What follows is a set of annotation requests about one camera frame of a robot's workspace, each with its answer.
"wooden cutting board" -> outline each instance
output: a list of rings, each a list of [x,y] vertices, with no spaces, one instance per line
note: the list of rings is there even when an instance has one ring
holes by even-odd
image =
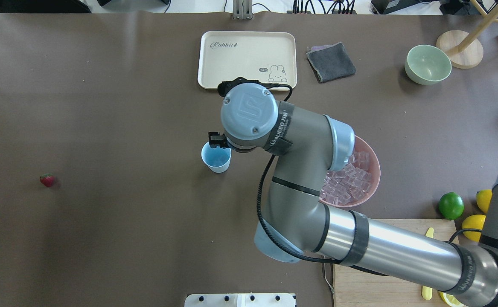
[[[415,233],[425,235],[429,227],[434,228],[434,238],[448,241],[456,232],[455,224],[449,220],[378,220]],[[360,272],[346,266],[334,265],[334,304],[336,307],[447,307],[438,292],[425,301],[421,297],[421,286],[389,276],[377,276]]]

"round wooden base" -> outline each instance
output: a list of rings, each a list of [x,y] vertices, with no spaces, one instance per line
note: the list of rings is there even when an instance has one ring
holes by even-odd
[[[452,66],[464,70],[473,68],[482,61],[484,50],[482,44],[475,39],[465,50],[459,51],[457,46],[467,37],[469,33],[460,30],[451,30],[438,37],[437,47],[444,51]]]

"green bowl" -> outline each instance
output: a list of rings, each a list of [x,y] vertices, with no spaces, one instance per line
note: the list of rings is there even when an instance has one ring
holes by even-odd
[[[418,45],[408,51],[405,71],[421,85],[438,83],[450,75],[452,64],[444,51],[430,45]]]

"strawberry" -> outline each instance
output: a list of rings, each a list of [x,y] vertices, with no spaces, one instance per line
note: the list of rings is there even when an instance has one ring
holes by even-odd
[[[52,186],[54,181],[55,181],[55,177],[50,173],[40,176],[40,182],[43,185],[45,185],[46,187]]]

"lemon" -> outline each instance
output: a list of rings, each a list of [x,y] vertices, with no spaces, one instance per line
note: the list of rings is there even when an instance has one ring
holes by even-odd
[[[474,214],[469,216],[468,218],[465,218],[465,221],[461,223],[461,228],[482,230],[485,220],[486,216],[484,214]],[[465,231],[463,234],[465,235],[465,237],[476,242],[479,242],[479,240],[481,239],[481,234],[479,232]]]
[[[481,190],[477,193],[477,205],[478,207],[487,214],[489,208],[489,201],[491,201],[491,190]]]
[[[451,306],[451,307],[463,307],[465,305],[463,305],[462,303],[460,303],[453,295],[448,295],[444,292],[438,292],[438,294],[440,295],[440,298],[442,299],[442,301],[444,301],[444,303],[448,304],[448,306]]]

